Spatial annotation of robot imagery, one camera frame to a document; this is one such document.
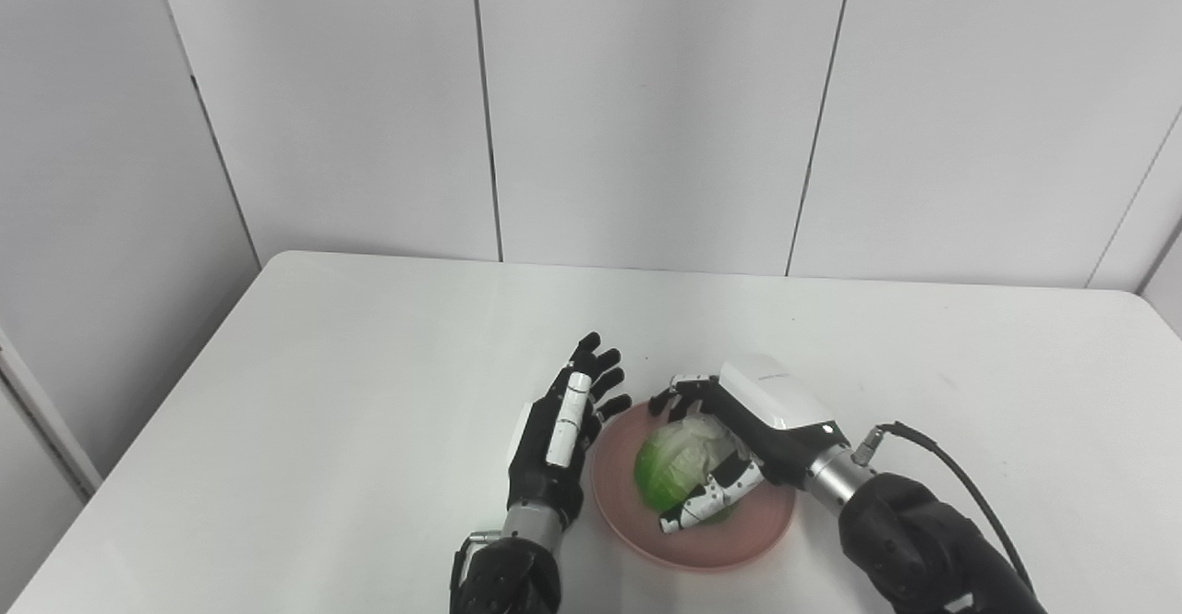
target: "cabbage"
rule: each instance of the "cabbage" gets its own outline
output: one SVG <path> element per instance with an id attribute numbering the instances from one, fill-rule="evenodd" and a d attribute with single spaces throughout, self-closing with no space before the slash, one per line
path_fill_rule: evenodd
<path id="1" fill-rule="evenodd" d="M 644 505 L 664 512 L 681 504 L 734 451 L 730 433 L 713 415 L 688 415 L 655 429 L 636 453 L 632 468 Z M 730 511 L 725 508 L 706 523 L 721 522 Z"/>

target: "cable connector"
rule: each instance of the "cable connector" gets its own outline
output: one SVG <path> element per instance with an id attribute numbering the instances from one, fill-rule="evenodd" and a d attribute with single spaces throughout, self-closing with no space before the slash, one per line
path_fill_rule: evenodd
<path id="1" fill-rule="evenodd" d="M 884 435 L 886 435 L 886 432 L 881 426 L 870 429 L 866 438 L 862 439 L 862 445 L 858 446 L 858 450 L 853 451 L 853 454 L 850 455 L 850 460 L 858 466 L 870 464 L 870 458 L 873 458 L 875 451 L 878 450 L 878 444 L 883 442 Z"/>

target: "plate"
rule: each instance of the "plate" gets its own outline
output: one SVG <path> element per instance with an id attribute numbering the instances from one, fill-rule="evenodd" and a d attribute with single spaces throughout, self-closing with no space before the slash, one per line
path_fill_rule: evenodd
<path id="1" fill-rule="evenodd" d="M 670 568 L 699 573 L 733 570 L 759 558 L 780 542 L 795 505 L 792 487 L 760 483 L 717 524 L 663 534 L 657 512 L 645 508 L 632 479 L 636 453 L 665 422 L 638 403 L 608 425 L 591 454 L 591 491 L 604 521 L 624 544 Z"/>

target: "white wall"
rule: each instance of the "white wall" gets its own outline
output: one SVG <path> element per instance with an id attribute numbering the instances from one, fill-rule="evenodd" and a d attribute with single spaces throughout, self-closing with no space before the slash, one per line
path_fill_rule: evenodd
<path id="1" fill-rule="evenodd" d="M 1135 290 L 1182 216 L 1182 0 L 849 0 L 811 175 L 840 0 L 481 0 L 499 225 L 473 0 L 171 2 L 264 258 Z"/>
<path id="2" fill-rule="evenodd" d="M 1141 291 L 1158 257 L 1182 221 L 1182 127 L 1178 115 L 1154 156 L 1137 194 L 1112 234 L 1096 273 L 1092 289 Z"/>
<path id="3" fill-rule="evenodd" d="M 0 379 L 0 612 L 17 600 L 79 510 L 82 499 Z"/>
<path id="4" fill-rule="evenodd" d="M 105 473 L 258 267 L 163 0 L 0 40 L 0 327 Z"/>
<path id="5" fill-rule="evenodd" d="M 169 0 L 264 261 L 498 258 L 473 0 Z"/>
<path id="6" fill-rule="evenodd" d="M 1168 250 L 1144 295 L 1165 323 L 1182 336 L 1182 238 Z"/>
<path id="7" fill-rule="evenodd" d="M 792 274 L 1085 285 L 1180 66 L 1182 0 L 849 0 Z"/>
<path id="8" fill-rule="evenodd" d="M 784 274 L 842 0 L 480 0 L 505 260 Z"/>

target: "white table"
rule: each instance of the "white table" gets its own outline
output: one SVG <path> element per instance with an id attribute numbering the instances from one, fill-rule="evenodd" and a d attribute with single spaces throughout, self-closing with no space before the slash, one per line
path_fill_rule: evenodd
<path id="1" fill-rule="evenodd" d="M 851 437 L 928 432 L 1052 613 L 1182 602 L 1182 342 L 1134 296 L 285 253 L 12 612 L 444 612 L 452 552 L 502 518 L 521 403 L 589 329 L 634 395 L 764 351 Z M 888 439 L 876 465 L 985 528 L 927 453 Z M 709 576 L 632 555 L 589 500 L 561 565 L 563 614 L 889 612 L 810 500 Z"/>

